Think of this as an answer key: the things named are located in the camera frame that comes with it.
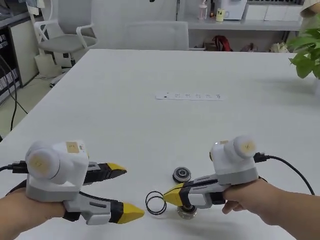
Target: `shelf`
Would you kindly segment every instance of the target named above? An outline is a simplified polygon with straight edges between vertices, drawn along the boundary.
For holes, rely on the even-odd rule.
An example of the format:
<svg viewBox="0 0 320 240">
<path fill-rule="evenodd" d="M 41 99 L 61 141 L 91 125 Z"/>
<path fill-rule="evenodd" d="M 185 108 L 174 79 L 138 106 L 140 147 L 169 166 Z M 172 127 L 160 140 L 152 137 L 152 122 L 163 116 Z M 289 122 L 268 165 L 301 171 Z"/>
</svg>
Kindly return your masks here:
<svg viewBox="0 0 320 240">
<path fill-rule="evenodd" d="M 208 18 L 199 20 L 196 16 L 187 15 L 184 21 L 188 22 L 189 29 L 202 30 L 255 30 L 255 31 L 299 31 L 299 21 L 264 21 L 264 20 L 224 20 L 217 22 Z"/>
<path fill-rule="evenodd" d="M 7 26 L 9 24 L 13 24 L 15 22 L 18 22 L 22 19 L 28 18 L 30 17 L 28 12 L 24 12 L 24 13 L 20 13 L 18 15 L 12 16 L 12 17 L 8 17 L 8 18 L 2 18 L 0 19 L 0 28 Z"/>
</svg>

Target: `bottle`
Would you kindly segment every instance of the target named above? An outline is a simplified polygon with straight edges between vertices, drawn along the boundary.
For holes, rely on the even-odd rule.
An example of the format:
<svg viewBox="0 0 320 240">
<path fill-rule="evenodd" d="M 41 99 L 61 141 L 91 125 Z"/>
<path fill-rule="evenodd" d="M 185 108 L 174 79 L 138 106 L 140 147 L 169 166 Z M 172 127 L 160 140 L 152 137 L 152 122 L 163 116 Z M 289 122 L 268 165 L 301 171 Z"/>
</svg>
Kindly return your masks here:
<svg viewBox="0 0 320 240">
<path fill-rule="evenodd" d="M 204 0 L 199 5 L 198 19 L 199 20 L 206 20 L 207 19 L 207 14 L 208 14 L 207 0 Z"/>
</svg>

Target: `chair armrest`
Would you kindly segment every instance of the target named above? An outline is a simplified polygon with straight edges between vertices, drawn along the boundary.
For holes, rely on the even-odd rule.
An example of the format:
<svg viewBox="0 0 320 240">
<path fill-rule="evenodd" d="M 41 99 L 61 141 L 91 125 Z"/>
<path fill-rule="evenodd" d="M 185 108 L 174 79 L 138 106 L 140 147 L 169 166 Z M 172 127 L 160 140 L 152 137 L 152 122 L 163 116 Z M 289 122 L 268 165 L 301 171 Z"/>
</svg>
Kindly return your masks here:
<svg viewBox="0 0 320 240">
<path fill-rule="evenodd" d="M 57 24 L 58 23 L 58 20 L 55 19 L 55 20 L 48 20 L 48 21 L 37 21 L 34 23 L 34 28 L 39 32 L 39 34 L 41 35 L 41 37 L 44 39 L 44 40 L 48 40 L 48 38 L 46 37 L 45 35 L 45 30 L 46 30 L 46 27 L 47 25 L 50 25 L 50 24 Z"/>
<path fill-rule="evenodd" d="M 80 42 L 82 43 L 82 45 L 83 45 L 83 47 L 84 47 L 85 49 L 88 48 L 88 45 L 87 45 L 87 43 L 86 43 L 86 41 L 85 41 L 85 39 L 84 39 L 84 36 L 82 35 L 81 31 L 82 31 L 83 29 L 92 29 L 93 26 L 94 26 L 94 24 L 92 23 L 92 24 L 90 24 L 90 25 L 78 26 L 78 27 L 76 28 L 76 34 L 77 34 Z"/>
</svg>

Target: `white box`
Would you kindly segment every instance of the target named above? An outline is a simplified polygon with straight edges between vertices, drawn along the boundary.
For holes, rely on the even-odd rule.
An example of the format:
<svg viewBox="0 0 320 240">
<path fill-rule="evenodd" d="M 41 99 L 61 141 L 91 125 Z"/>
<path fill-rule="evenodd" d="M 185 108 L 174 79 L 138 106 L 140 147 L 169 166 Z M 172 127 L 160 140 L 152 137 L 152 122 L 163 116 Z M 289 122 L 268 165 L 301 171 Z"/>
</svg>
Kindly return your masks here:
<svg viewBox="0 0 320 240">
<path fill-rule="evenodd" d="M 300 16 L 301 10 L 302 10 L 301 5 L 288 6 L 283 20 L 284 21 L 301 21 L 302 20 L 302 17 Z"/>
<path fill-rule="evenodd" d="M 244 19 L 246 20 L 264 20 L 268 10 L 265 4 L 248 4 Z"/>
<path fill-rule="evenodd" d="M 268 5 L 264 20 L 283 21 L 287 12 L 287 5 Z"/>
</svg>

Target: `sticker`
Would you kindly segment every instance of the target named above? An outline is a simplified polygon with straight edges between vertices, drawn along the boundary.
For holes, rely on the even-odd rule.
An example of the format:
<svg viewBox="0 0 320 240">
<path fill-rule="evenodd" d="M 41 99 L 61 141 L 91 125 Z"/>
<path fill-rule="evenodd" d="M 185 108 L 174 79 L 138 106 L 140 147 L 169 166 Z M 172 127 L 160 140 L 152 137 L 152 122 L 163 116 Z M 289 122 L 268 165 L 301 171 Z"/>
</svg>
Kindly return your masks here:
<svg viewBox="0 0 320 240">
<path fill-rule="evenodd" d="M 251 153 L 252 151 L 256 150 L 256 145 L 254 144 L 253 141 L 247 141 L 247 142 L 241 144 L 240 149 L 243 153 L 248 154 L 248 153 Z"/>
<path fill-rule="evenodd" d="M 67 141 L 66 142 L 66 151 L 69 154 L 78 154 L 79 151 L 79 147 L 78 147 L 78 143 L 76 141 Z"/>
<path fill-rule="evenodd" d="M 37 155 L 33 156 L 30 159 L 28 165 L 43 175 L 47 175 L 49 172 L 48 162 L 40 156 L 37 156 Z"/>
</svg>

